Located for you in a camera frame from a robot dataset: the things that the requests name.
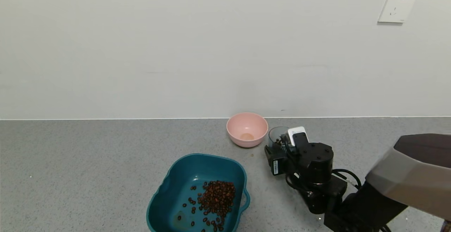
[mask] gray countertop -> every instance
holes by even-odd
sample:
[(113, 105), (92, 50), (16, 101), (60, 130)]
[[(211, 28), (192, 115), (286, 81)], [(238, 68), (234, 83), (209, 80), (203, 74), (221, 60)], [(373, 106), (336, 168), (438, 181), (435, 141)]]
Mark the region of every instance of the gray countertop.
[[(146, 208), (183, 155), (232, 158), (248, 175), (251, 204), (238, 231), (329, 231), (283, 176), (272, 176), (264, 144), (227, 137), (226, 121), (0, 121), (0, 227), (4, 232), (148, 231)], [(305, 126), (334, 148), (334, 168), (361, 179), (404, 134), (451, 132), (451, 118), (270, 118), (270, 127)], [(442, 220), (413, 208), (393, 232), (440, 231)]]

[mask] cable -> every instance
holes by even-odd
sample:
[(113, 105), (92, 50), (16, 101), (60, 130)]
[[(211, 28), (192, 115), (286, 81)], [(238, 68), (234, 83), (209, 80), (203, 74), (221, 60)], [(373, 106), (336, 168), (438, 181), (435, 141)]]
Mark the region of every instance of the cable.
[(305, 193), (305, 194), (310, 195), (311, 192), (309, 192), (308, 190), (303, 189), (303, 188), (300, 188), (300, 187), (297, 187), (296, 185), (292, 184), (292, 183), (288, 180), (288, 174), (285, 174), (285, 181), (286, 181), (286, 183), (287, 183), (290, 187), (292, 187), (293, 189), (299, 190), (299, 191), (301, 191), (301, 192), (303, 192), (303, 193)]
[(381, 227), (381, 231), (382, 231), (382, 232), (391, 232), (391, 230), (388, 228), (387, 225), (382, 226), (382, 227)]
[(343, 178), (343, 177), (346, 178), (345, 176), (339, 174), (339, 172), (347, 173), (347, 174), (350, 174), (352, 177), (354, 177), (354, 179), (357, 181), (357, 185), (355, 185), (354, 187), (356, 187), (357, 189), (360, 189), (362, 187), (362, 183), (360, 182), (360, 179), (353, 172), (351, 172), (347, 169), (333, 169), (332, 170), (333, 174), (339, 175), (341, 178)]

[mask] teal plastic basin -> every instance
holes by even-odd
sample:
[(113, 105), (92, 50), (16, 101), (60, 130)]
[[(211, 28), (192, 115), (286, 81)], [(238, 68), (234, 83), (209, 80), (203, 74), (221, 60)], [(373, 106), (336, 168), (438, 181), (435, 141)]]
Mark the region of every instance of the teal plastic basin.
[[(227, 213), (224, 221), (223, 232), (234, 232), (238, 227), (241, 213), (249, 206), (250, 196), (246, 190), (245, 169), (236, 161), (215, 155), (194, 153), (177, 160), (169, 169), (163, 183), (153, 195), (147, 208), (147, 225), (153, 232), (206, 232), (213, 231), (213, 226), (207, 226), (202, 221), (204, 217), (213, 221), (218, 217), (215, 213), (207, 216), (199, 210), (199, 204), (192, 205), (188, 202), (191, 197), (197, 202), (197, 193), (203, 193), (204, 182), (209, 181), (233, 182), (235, 185), (235, 199), (232, 212)], [(246, 202), (240, 207), (242, 195), (246, 196)], [(191, 213), (191, 208), (196, 207), (196, 213)]]

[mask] wall socket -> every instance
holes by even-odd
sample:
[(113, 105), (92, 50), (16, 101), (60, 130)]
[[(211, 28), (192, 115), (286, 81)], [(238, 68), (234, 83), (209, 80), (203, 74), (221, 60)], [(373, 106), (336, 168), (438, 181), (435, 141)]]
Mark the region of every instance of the wall socket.
[(415, 0), (386, 0), (378, 22), (404, 23), (414, 3)]

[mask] glass cup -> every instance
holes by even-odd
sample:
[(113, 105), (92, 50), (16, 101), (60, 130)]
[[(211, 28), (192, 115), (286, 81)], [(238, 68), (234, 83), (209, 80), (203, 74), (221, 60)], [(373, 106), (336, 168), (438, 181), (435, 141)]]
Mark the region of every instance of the glass cup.
[(280, 140), (280, 136), (286, 134), (288, 129), (289, 128), (287, 126), (277, 126), (277, 127), (272, 128), (271, 130), (269, 130), (268, 147), (272, 148), (272, 145), (277, 141), (277, 139)]

